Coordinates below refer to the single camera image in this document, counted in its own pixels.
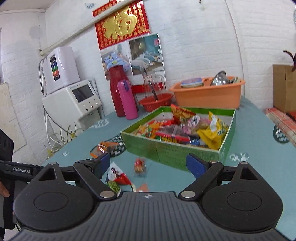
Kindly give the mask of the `person left hand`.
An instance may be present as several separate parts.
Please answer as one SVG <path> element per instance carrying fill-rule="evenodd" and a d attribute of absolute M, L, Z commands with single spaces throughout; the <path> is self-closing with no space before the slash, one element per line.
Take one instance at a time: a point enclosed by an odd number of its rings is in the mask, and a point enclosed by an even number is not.
<path fill-rule="evenodd" d="M 0 182 L 0 195 L 3 197 L 9 197 L 10 193 L 9 191 L 6 189 L 5 185 L 3 185 L 3 183 Z"/>

